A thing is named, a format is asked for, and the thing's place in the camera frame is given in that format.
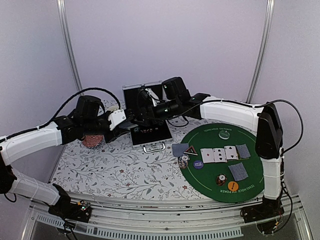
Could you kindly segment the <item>blue playing card deck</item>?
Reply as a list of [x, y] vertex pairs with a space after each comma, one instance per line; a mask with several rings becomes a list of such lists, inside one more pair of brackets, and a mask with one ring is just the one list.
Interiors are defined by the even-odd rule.
[[130, 121], [123, 121], [122, 123], [119, 124], [119, 127], [121, 129], [126, 129], [126, 130], [130, 130], [134, 126], [135, 126], [135, 124], [131, 123]]

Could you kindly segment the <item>aluminium poker case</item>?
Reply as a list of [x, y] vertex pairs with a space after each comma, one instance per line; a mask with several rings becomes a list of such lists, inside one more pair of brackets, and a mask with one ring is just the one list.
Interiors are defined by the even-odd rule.
[[[161, 84], [161, 82], [156, 81], [123, 86], [122, 92], [124, 97], [125, 113], [126, 109], [133, 109], [147, 116], [148, 107], [151, 107], [151, 105], [142, 107], [137, 106], [138, 89], [141, 87], [141, 85], [151, 86], [156, 94], [163, 99], [163, 91], [161, 91], [161, 88], [157, 86], [158, 84]], [[169, 144], [173, 142], [173, 136], [167, 123], [165, 121], [159, 120], [152, 121], [153, 125], [151, 126], [139, 126], [135, 124], [135, 126], [130, 129], [132, 147], [134, 149], [143, 149], [143, 151], [147, 154], [163, 151]], [[139, 127], [140, 130], [147, 128], [158, 128], [158, 130], [151, 133], [142, 133], [140, 131], [134, 132], [133, 129], [135, 127]]]

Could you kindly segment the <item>triangular all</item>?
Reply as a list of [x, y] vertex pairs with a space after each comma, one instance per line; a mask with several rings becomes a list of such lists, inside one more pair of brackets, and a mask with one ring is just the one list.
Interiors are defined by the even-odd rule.
[[188, 149], [186, 149], [183, 153], [186, 155], [192, 155], [192, 156], [198, 155], [198, 153], [196, 152], [195, 148], [192, 145]]

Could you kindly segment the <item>purple small blind button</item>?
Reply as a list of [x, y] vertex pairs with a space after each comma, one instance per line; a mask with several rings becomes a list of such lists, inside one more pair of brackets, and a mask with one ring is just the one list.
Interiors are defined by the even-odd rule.
[[193, 167], [197, 170], [202, 169], [204, 167], [204, 163], [201, 160], [195, 160], [193, 162]]

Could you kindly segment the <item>clear dealer button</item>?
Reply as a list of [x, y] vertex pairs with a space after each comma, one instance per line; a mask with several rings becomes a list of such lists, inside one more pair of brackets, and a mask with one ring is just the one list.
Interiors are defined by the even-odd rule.
[[228, 140], [230, 138], [230, 133], [227, 130], [221, 130], [218, 136], [223, 140]]

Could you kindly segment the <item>three of spades card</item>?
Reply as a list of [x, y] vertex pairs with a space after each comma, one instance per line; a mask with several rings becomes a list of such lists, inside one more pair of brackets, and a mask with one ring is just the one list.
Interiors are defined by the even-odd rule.
[[227, 163], [226, 153], [224, 148], [214, 148], [213, 156], [215, 163]]

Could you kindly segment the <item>orange poker chip stack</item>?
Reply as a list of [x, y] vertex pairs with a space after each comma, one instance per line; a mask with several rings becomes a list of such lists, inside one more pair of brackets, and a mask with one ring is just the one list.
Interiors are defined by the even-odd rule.
[[224, 174], [220, 174], [216, 178], [216, 184], [218, 186], [223, 186], [226, 182], [226, 176]]

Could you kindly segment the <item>dealt blue playing card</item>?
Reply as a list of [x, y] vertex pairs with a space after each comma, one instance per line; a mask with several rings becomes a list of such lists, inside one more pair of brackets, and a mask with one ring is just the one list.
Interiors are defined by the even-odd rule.
[[230, 166], [230, 171], [235, 181], [242, 181], [249, 177], [244, 166]]

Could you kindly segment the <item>orange big blind button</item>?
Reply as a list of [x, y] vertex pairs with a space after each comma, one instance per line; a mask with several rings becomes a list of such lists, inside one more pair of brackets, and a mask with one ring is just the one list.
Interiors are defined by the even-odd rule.
[[236, 192], [239, 189], [239, 184], [236, 181], [230, 181], [227, 187], [231, 192]]

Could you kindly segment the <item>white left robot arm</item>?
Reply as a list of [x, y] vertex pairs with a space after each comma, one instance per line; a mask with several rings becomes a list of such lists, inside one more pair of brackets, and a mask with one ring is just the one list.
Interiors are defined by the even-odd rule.
[[103, 114], [87, 120], [69, 116], [55, 118], [46, 126], [0, 140], [0, 192], [16, 194], [43, 201], [63, 216], [74, 213], [74, 205], [62, 187], [46, 181], [57, 162], [57, 151], [63, 145], [86, 136], [100, 135], [106, 142], [113, 141], [123, 130], [119, 127], [126, 116], [120, 111]]

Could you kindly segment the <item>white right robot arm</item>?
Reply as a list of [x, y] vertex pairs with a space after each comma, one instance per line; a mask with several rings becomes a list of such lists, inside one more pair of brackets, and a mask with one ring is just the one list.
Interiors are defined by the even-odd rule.
[[135, 90], [124, 96], [138, 125], [151, 126], [176, 117], [207, 120], [182, 142], [197, 155], [182, 169], [187, 182], [213, 200], [237, 203], [263, 193], [262, 218], [278, 210], [284, 178], [283, 128], [274, 101], [263, 105], [215, 98], [205, 93], [152, 96]]

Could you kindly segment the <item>red dice row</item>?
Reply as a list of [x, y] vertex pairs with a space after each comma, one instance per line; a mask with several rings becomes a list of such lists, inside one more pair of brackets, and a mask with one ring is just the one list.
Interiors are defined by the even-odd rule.
[[159, 128], [155, 127], [155, 128], [146, 128], [146, 129], [141, 129], [140, 132], [141, 133], [155, 133], [156, 131], [158, 131]]

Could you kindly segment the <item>red patterned bowl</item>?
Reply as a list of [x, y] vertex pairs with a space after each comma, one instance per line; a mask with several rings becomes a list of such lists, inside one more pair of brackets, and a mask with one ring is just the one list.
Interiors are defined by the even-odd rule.
[[86, 135], [81, 142], [85, 147], [92, 149], [99, 146], [102, 140], [102, 135]]

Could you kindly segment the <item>green round poker mat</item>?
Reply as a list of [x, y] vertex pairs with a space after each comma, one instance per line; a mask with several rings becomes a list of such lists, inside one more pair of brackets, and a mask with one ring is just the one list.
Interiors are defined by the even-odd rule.
[[[228, 140], [221, 139], [219, 132], [227, 130], [230, 133]], [[210, 123], [196, 127], [189, 131], [180, 141], [193, 146], [197, 156], [192, 155], [188, 166], [181, 172], [187, 182], [202, 195], [223, 203], [239, 203], [255, 198], [264, 190], [263, 165], [255, 152], [256, 136], [250, 131], [239, 126], [225, 123]], [[202, 161], [201, 149], [224, 148], [224, 146], [236, 146], [246, 144], [251, 157], [239, 160], [229, 160], [222, 163], [204, 163], [203, 168], [195, 169], [194, 161]], [[230, 191], [228, 183], [234, 181], [228, 166], [243, 163], [248, 178], [236, 181], [239, 185], [237, 191]], [[224, 185], [218, 186], [218, 175], [225, 175]]]

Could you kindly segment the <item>front aluminium rail base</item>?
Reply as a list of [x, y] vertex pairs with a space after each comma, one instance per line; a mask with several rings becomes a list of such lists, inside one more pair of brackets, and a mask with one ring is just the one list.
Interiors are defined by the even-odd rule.
[[48, 208], [32, 201], [22, 239], [66, 240], [313, 240], [305, 210], [298, 195], [282, 198], [284, 215], [277, 232], [264, 235], [259, 225], [270, 219], [245, 222], [244, 207], [261, 203], [261, 197], [241, 203], [221, 203], [211, 199], [136, 200], [72, 193], [73, 201], [86, 200], [92, 211], [88, 223], [73, 221], [73, 232]]

